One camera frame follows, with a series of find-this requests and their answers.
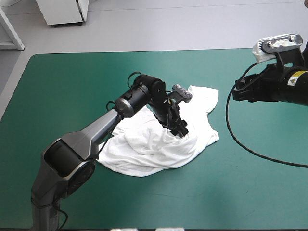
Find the gray floor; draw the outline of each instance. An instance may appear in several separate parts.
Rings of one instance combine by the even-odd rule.
[[[248,48],[259,38],[290,32],[307,40],[308,9],[303,2],[90,0],[84,25],[51,28],[35,0],[22,0],[3,8],[26,49],[13,69],[13,53],[0,56],[1,78],[12,70],[8,80],[0,82],[0,118],[34,54]]]

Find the white object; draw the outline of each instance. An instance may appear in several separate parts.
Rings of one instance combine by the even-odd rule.
[[[261,63],[261,62],[265,62],[265,61],[276,58],[275,54],[267,54],[263,52],[262,46],[263,46],[264,41],[275,40],[280,37],[286,37],[286,36],[295,36],[295,34],[283,34],[283,35],[270,36],[270,37],[259,39],[254,45],[253,51],[252,51],[252,54],[255,56],[256,62]],[[298,44],[295,41],[290,41],[289,39],[281,39],[281,40],[275,41],[274,43],[270,42],[270,44],[268,45],[272,48],[279,48],[279,47],[296,46]]]
[[[48,25],[87,20],[89,0],[36,0]]]
[[[18,49],[23,51],[25,46],[1,7],[0,24],[2,25],[0,25],[0,49]]]
[[[189,103],[181,102],[180,116],[189,133],[179,138],[163,128],[153,113],[142,108],[115,128],[98,161],[113,171],[144,177],[166,168],[178,168],[193,160],[203,149],[218,141],[207,114],[215,108],[218,90],[190,86]]]

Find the crumpled fabric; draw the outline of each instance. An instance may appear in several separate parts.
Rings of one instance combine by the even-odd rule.
[[[180,117],[189,133],[177,137],[154,117],[146,106],[132,118],[125,118],[114,129],[99,155],[98,162],[122,174],[145,177],[167,168],[181,167],[219,140],[207,115],[217,104],[218,90],[190,86],[189,103],[181,102]]]

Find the black cable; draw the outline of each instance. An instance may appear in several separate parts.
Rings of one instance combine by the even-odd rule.
[[[257,65],[257,63],[252,64],[244,73],[243,75],[238,79],[238,81],[241,81],[245,75],[248,73],[248,71],[253,68],[255,65]],[[261,157],[263,159],[266,160],[270,160],[279,164],[283,164],[283,165],[290,165],[290,166],[295,166],[295,167],[304,167],[304,168],[308,168],[308,165],[304,165],[304,164],[297,164],[297,163],[292,163],[292,162],[287,162],[287,161],[283,161],[283,160],[278,160],[278,159],[274,159],[265,155],[261,155],[259,153],[256,153],[255,151],[247,148],[245,145],[243,145],[234,135],[234,133],[231,130],[230,124],[229,124],[229,102],[230,102],[230,97],[232,95],[233,90],[235,89],[236,84],[234,84],[234,86],[232,87],[231,91],[229,92],[229,95],[227,97],[227,103],[226,103],[226,123],[227,123],[227,128],[229,133],[231,134],[232,138],[234,139],[234,141],[240,145],[242,148],[244,148],[246,151],[250,152],[253,155],[256,155],[258,157]]]
[[[111,110],[111,109],[108,108],[108,105],[111,104],[111,103],[113,103],[114,106],[116,106],[116,103],[115,103],[114,101],[112,101],[112,100],[108,101],[108,103],[106,104],[106,110],[107,110],[108,112]]]
[[[134,76],[135,74],[139,74],[141,76],[141,73],[139,71],[135,71],[133,73],[131,73],[127,79],[127,86],[129,87],[129,89],[131,89],[131,86],[129,85],[129,79]]]
[[[116,103],[115,103],[114,101],[108,101],[108,103],[106,104],[106,109],[107,109],[107,111],[110,111],[109,108],[108,108],[108,105],[109,105],[110,103],[113,103],[113,104],[115,105],[115,107],[116,107]],[[118,122],[119,122],[121,119],[122,119],[122,115],[119,113],[119,114],[117,115],[116,120],[114,121],[112,127],[108,130],[108,137],[107,137],[105,143],[104,143],[104,144],[102,145],[102,147],[99,149],[98,153],[96,154],[96,159],[99,158],[101,151],[102,151],[103,148],[106,146],[108,140],[111,138],[113,131],[115,130],[115,128],[116,128]]]

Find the green table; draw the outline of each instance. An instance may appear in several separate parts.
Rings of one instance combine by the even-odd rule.
[[[253,62],[250,49],[33,56],[0,121],[0,228],[31,227],[40,153],[105,113],[136,70],[163,79],[169,89],[175,83],[219,89],[208,117],[220,140],[189,164],[145,178],[97,164],[92,178],[62,200],[66,228],[307,228],[308,170],[254,157],[225,125],[226,96]],[[230,107],[231,126],[249,147],[308,162],[307,107],[234,101]]]

